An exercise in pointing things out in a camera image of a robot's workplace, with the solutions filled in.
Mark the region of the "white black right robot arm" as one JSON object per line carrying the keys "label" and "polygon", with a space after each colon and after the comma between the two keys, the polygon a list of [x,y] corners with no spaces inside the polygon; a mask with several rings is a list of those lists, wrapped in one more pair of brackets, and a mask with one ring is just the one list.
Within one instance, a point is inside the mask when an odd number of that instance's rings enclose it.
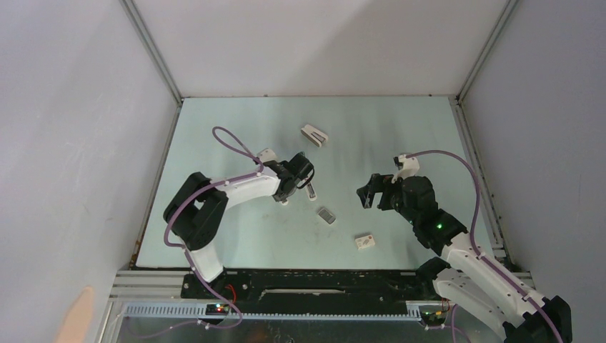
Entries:
{"label": "white black right robot arm", "polygon": [[425,272],[415,280],[420,296],[453,301],[504,342],[572,341],[569,304],[544,297],[472,243],[470,230],[440,209],[427,177],[373,174],[357,195],[369,209],[376,194],[378,209],[400,214],[421,245],[437,255],[419,268]]}

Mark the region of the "staple tray with staples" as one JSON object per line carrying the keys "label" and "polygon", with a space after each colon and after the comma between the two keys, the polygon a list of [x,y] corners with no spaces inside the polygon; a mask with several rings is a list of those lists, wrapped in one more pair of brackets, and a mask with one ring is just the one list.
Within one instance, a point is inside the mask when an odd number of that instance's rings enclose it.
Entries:
{"label": "staple tray with staples", "polygon": [[319,209],[319,211],[317,212],[318,216],[324,220],[328,225],[332,225],[335,220],[336,220],[336,216],[333,215],[333,213],[331,213],[330,210],[322,207]]}

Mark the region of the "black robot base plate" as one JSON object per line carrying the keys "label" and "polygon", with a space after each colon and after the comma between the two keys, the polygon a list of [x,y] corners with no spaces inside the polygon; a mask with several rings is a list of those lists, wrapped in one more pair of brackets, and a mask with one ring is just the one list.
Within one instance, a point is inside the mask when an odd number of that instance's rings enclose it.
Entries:
{"label": "black robot base plate", "polygon": [[430,278],[415,270],[227,269],[206,289],[194,273],[182,281],[182,299],[233,300],[241,312],[282,314],[404,314],[414,302],[430,312],[453,308]]}

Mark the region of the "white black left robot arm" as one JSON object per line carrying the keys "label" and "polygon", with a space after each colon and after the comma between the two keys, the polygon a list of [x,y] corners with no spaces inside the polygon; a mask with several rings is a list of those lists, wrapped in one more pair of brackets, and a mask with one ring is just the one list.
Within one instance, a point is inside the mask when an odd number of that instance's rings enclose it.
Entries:
{"label": "white black left robot arm", "polygon": [[208,297],[218,297],[226,288],[224,264],[214,244],[226,210],[262,197],[285,202],[314,176],[314,165],[302,151],[279,161],[271,149],[265,149],[253,161],[258,170],[231,179],[191,174],[164,210],[167,231],[179,238],[177,246],[199,272],[198,288]]}

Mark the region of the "white staple box sleeve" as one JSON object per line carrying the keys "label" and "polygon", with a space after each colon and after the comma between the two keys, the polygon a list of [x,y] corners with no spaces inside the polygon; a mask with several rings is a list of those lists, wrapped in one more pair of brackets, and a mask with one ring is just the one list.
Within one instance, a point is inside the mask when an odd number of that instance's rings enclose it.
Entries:
{"label": "white staple box sleeve", "polygon": [[376,245],[372,234],[359,235],[354,239],[354,243],[358,250],[368,249]]}

